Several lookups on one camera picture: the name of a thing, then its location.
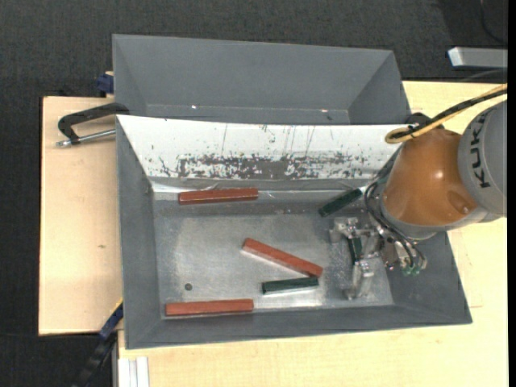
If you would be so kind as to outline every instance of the gray plastic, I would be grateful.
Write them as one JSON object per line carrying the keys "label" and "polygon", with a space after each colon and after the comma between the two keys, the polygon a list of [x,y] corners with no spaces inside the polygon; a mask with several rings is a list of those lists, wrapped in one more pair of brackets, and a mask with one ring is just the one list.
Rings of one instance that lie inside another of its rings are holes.
{"label": "gray plastic", "polygon": [[479,114],[460,140],[459,172],[475,201],[507,216],[507,101]]}
{"label": "gray plastic", "polygon": [[410,114],[386,50],[114,35],[113,56],[116,101],[139,116],[332,125]]}

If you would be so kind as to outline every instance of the black carpet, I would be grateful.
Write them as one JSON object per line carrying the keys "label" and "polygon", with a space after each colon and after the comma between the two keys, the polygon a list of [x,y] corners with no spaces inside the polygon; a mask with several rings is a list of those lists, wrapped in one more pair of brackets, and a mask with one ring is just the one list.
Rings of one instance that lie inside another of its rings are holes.
{"label": "black carpet", "polygon": [[36,337],[39,99],[99,96],[112,33],[386,48],[403,79],[459,80],[446,51],[503,46],[507,1],[0,0],[0,385],[69,385],[94,347]]}

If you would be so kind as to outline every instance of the black cable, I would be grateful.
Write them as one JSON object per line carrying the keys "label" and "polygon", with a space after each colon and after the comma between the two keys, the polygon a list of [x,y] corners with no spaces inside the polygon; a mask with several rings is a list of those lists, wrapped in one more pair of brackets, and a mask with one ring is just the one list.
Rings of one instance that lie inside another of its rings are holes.
{"label": "black cable", "polygon": [[414,267],[416,263],[416,259],[414,258],[412,251],[410,248],[407,247],[407,244],[409,244],[414,250],[418,253],[418,256],[422,256],[421,252],[415,249],[414,243],[411,242],[411,240],[406,237],[401,231],[399,231],[396,227],[393,227],[392,225],[389,225],[387,221],[383,219],[381,214],[375,214],[374,209],[371,207],[369,203],[370,194],[374,192],[374,190],[377,188],[378,182],[375,181],[371,185],[368,186],[368,188],[364,192],[364,201],[365,201],[365,207],[366,210],[371,216],[380,224],[382,228],[387,230],[395,239],[398,241],[403,248],[405,249],[406,254],[408,255],[410,259],[410,267]]}
{"label": "black cable", "polygon": [[496,92],[492,92],[490,94],[485,94],[484,96],[480,96],[478,98],[473,98],[473,99],[469,99],[469,100],[466,100],[461,103],[457,103],[456,105],[449,107],[448,109],[444,110],[443,112],[437,114],[434,118],[428,120],[425,123],[422,123],[421,125],[419,125],[417,127],[410,127],[406,131],[399,131],[398,133],[392,134],[391,138],[399,139],[403,136],[413,135],[415,132],[421,131],[424,127],[427,127],[427,126],[431,125],[432,123],[439,121],[440,119],[446,118],[450,114],[454,114],[461,110],[468,109],[469,107],[474,106],[477,103],[485,102],[486,100],[496,98],[496,97],[501,96],[506,93],[507,93],[507,88],[505,87],[504,89],[497,90]]}

